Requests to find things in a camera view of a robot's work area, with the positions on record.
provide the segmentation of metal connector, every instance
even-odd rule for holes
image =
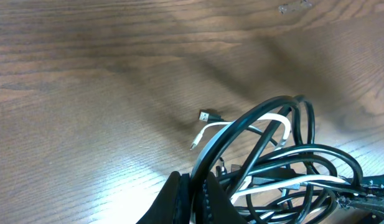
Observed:
[[[208,122],[208,117],[210,116],[209,113],[200,111],[199,120]]]
[[[221,167],[221,172],[225,172],[225,161],[222,157],[219,157],[219,166]]]
[[[190,146],[190,150],[194,149],[200,142],[203,137],[203,133],[199,133],[196,138],[193,140],[192,145]]]

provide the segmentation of white cord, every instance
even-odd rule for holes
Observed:
[[[279,189],[279,188],[287,187],[290,185],[300,184],[303,182],[313,181],[313,180],[326,180],[326,181],[332,181],[332,182],[341,183],[341,184],[349,184],[347,181],[345,181],[343,179],[340,179],[338,177],[333,177],[330,175],[304,175],[301,177],[296,177],[296,178],[280,181],[280,182],[273,183],[273,184],[268,184],[268,185],[264,185],[264,186],[252,187],[249,189],[241,190],[241,191],[233,194],[232,197],[240,197],[240,196],[247,195],[247,194],[253,194],[253,193],[258,193],[258,192],[264,192],[267,190]]]
[[[267,119],[270,119],[270,120],[275,120],[275,121],[280,121],[284,124],[284,133],[283,133],[283,137],[282,139],[280,140],[280,142],[274,146],[274,150],[278,150],[278,149],[281,149],[284,144],[286,143],[287,141],[287,138],[289,137],[290,135],[290,131],[291,131],[291,123],[290,121],[287,119],[287,117],[285,116],[282,116],[280,114],[276,114],[276,113],[266,113],[264,114],[262,117],[258,118],[257,121],[262,121],[262,120],[267,120]],[[190,150],[194,149],[200,142],[200,140],[202,139],[203,137],[203,133],[204,131],[209,128],[209,127],[212,127],[212,126],[216,126],[216,125],[228,125],[232,122],[228,122],[228,121],[221,121],[221,122],[215,122],[215,123],[211,123],[211,124],[208,124],[206,126],[204,126],[204,128],[198,133],[198,135],[196,136],[196,138],[193,140],[193,143],[190,147]],[[261,130],[259,130],[258,128],[250,125],[249,128],[253,128],[257,131],[260,131],[262,132]]]
[[[214,145],[214,143],[218,140],[218,138],[223,134],[223,132],[226,131],[226,129],[228,129],[230,127],[230,125],[232,125],[232,123],[226,125],[225,127],[223,127],[219,132],[217,132],[215,134],[214,137],[212,137],[210,139],[210,141],[204,146],[203,150],[201,150],[201,152],[199,153],[199,156],[197,156],[197,160],[196,160],[196,164],[193,166],[193,169],[192,169],[192,173],[190,173],[190,177],[193,178],[194,175],[196,174],[196,171],[197,171],[197,168],[199,167],[200,163],[202,162],[202,160],[204,159],[205,155],[207,155],[207,153],[209,152],[209,150],[211,149],[211,147]]]
[[[322,210],[322,209],[323,209],[323,207],[319,207],[319,208],[314,209],[314,210],[312,210],[311,212],[309,212],[309,214],[318,212],[318,211],[320,211],[320,210]],[[265,219],[265,218],[267,218],[268,216],[272,215],[273,213],[274,213],[274,212],[266,212],[266,213],[262,214],[262,215],[260,216],[260,218],[261,218],[261,219]],[[274,215],[273,218],[283,218],[283,217],[285,217],[285,216],[287,216],[287,215],[289,215],[289,214],[293,214],[293,213],[296,213],[296,212],[285,213],[285,214],[280,214],[280,215]]]
[[[245,190],[249,184],[251,183],[251,181],[253,181],[253,178],[252,176],[247,176],[244,181],[243,181],[243,184],[241,185],[241,187],[237,190],[238,192],[241,191],[241,190]],[[232,204],[234,204],[237,199],[239,198],[239,196],[235,196],[235,195],[232,195],[232,197],[230,198],[230,202]]]

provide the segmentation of tangled wires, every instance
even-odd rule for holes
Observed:
[[[300,103],[305,104],[308,118],[307,143],[303,143],[301,136]],[[278,143],[272,139],[272,136],[281,123],[272,120],[263,132],[251,128],[250,125],[266,113],[279,107],[281,107],[281,109],[278,111],[278,114],[281,116],[287,116],[289,113],[292,113],[292,135],[295,145],[280,148],[265,156],[261,156],[269,142],[278,145]],[[217,177],[217,180],[229,198],[246,195],[247,207],[236,207],[239,214],[242,215],[245,220],[255,220],[257,223],[302,223],[309,213],[323,208],[321,213],[308,222],[318,223],[337,207],[337,195],[366,195],[364,189],[360,186],[363,172],[358,162],[340,149],[314,143],[314,110],[311,103],[302,95],[295,97],[278,96],[266,100],[222,129],[216,137],[207,144],[205,150],[200,153],[197,165],[192,172],[190,183],[192,191],[196,192],[201,188],[204,179],[216,161],[233,140],[244,130],[253,131],[261,135],[261,137],[239,170],[221,175]],[[346,180],[338,178],[334,165],[324,157],[315,155],[314,152],[329,154],[346,162],[353,170],[354,176],[352,180],[347,182]],[[258,186],[251,182],[248,186],[242,187],[247,178],[280,167],[290,169],[291,164],[298,162],[304,163],[306,175],[274,180],[269,184],[260,184]],[[314,167],[314,163],[326,167],[329,175],[321,175]],[[305,185],[306,189],[305,191],[293,194],[291,194],[289,190],[284,190],[285,187],[292,184]],[[322,190],[314,190],[314,186],[321,187]],[[254,207],[251,201],[251,194],[271,189],[282,189],[282,197],[267,206]],[[304,197],[303,203],[300,206],[293,207],[291,200],[298,197]]]

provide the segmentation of black cable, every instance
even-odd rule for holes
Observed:
[[[301,136],[301,112],[299,104],[303,103],[307,113],[307,143],[303,143]],[[281,107],[278,114],[287,116],[292,114],[292,134],[294,139],[294,146],[286,147],[274,152],[270,152],[264,156],[261,156],[264,148],[269,142],[277,145],[277,142],[273,140],[273,134],[280,126],[279,121],[271,121],[268,127],[263,131],[249,128],[253,122],[264,114]],[[235,172],[223,174],[217,177],[217,180],[225,189],[228,197],[232,195],[240,188],[245,178],[248,175],[254,177],[261,172],[269,171],[274,168],[284,167],[290,169],[290,164],[297,162],[303,162],[306,167],[307,174],[320,174],[314,167],[314,163],[323,165],[329,171],[329,175],[337,176],[337,169],[327,159],[315,155],[315,152],[329,154],[342,159],[353,170],[353,178],[351,185],[337,184],[331,181],[315,180],[307,181],[305,183],[306,190],[294,194],[287,194],[267,206],[254,207],[251,201],[251,195],[246,195],[247,207],[236,207],[236,210],[246,219],[254,219],[257,223],[302,223],[306,216],[317,208],[325,207],[325,209],[313,218],[308,223],[318,223],[327,217],[337,206],[336,194],[348,193],[348,194],[360,194],[365,195],[366,192],[361,188],[360,183],[363,178],[362,168],[359,163],[346,152],[336,149],[334,147],[325,146],[321,144],[315,144],[315,116],[312,103],[304,96],[299,95],[295,97],[290,96],[278,96],[270,100],[259,104],[249,112],[245,113],[222,133],[217,141],[212,145],[208,153],[201,160],[200,165],[197,167],[195,175],[190,182],[190,188],[193,192],[198,191],[208,172],[215,165],[218,158],[223,154],[226,148],[238,137],[238,135],[244,130],[252,131],[259,134],[261,137],[255,144],[251,153],[248,155],[246,161],[241,168]],[[322,190],[314,190],[314,186],[321,187]],[[304,197],[302,205],[293,207],[291,200],[297,197]],[[287,203],[288,206],[280,206],[282,203]],[[272,212],[272,214],[266,217],[264,220],[260,218],[260,215]],[[282,218],[276,217],[279,214],[286,214]]]

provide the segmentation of wooden surface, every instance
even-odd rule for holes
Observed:
[[[0,223],[134,223],[191,170],[199,109],[235,119],[276,95],[306,94],[317,142],[384,173],[384,1],[287,2],[0,0]]]

